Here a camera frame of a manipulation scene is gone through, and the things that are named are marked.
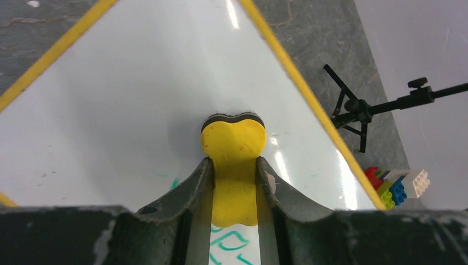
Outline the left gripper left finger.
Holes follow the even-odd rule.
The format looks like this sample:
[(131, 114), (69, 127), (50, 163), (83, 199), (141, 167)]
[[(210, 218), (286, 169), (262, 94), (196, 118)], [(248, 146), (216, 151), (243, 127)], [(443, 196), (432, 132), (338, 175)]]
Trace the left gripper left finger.
[(119, 205), (1, 207), (2, 264), (208, 264), (212, 160), (157, 200)]

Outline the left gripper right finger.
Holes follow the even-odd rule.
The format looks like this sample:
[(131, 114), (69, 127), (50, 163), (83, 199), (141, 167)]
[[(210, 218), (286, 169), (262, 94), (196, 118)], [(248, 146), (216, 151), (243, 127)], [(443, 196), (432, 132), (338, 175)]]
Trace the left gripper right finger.
[(466, 264), (465, 210), (331, 210), (256, 160), (262, 264)]

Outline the yellow bone shaped eraser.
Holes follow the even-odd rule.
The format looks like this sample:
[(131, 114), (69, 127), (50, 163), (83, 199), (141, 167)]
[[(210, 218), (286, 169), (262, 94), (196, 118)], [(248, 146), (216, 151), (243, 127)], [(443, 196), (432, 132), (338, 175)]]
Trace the yellow bone shaped eraser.
[(214, 167), (214, 226), (258, 224), (256, 161), (266, 141), (263, 120), (255, 113), (214, 114), (203, 123), (201, 148)]

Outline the yellow framed whiteboard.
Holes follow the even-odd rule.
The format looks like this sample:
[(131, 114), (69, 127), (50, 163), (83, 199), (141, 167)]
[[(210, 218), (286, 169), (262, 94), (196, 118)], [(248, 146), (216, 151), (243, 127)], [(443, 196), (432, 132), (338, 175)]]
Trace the yellow framed whiteboard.
[[(1, 191), (16, 207), (137, 212), (205, 158), (207, 117), (248, 111), (267, 131), (261, 157), (292, 187), (331, 210), (380, 206), (251, 1), (101, 1), (68, 38), (45, 72), (2, 98)], [(211, 230), (209, 250), (262, 264), (255, 237)]]

